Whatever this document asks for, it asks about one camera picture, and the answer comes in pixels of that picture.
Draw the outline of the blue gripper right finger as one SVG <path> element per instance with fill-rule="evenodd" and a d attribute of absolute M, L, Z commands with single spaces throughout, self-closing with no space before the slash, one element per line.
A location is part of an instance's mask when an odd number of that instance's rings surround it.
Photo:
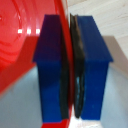
<path fill-rule="evenodd" d="M 75 116 L 99 119 L 109 63 L 113 58 L 92 16 L 70 16 L 74 54 Z"/>

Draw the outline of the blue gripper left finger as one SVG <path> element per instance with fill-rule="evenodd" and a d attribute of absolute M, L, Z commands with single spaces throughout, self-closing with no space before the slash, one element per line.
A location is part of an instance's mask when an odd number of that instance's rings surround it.
<path fill-rule="evenodd" d="M 69 66 L 58 15 L 46 15 L 33 61 L 37 63 L 44 121 L 68 115 Z"/>

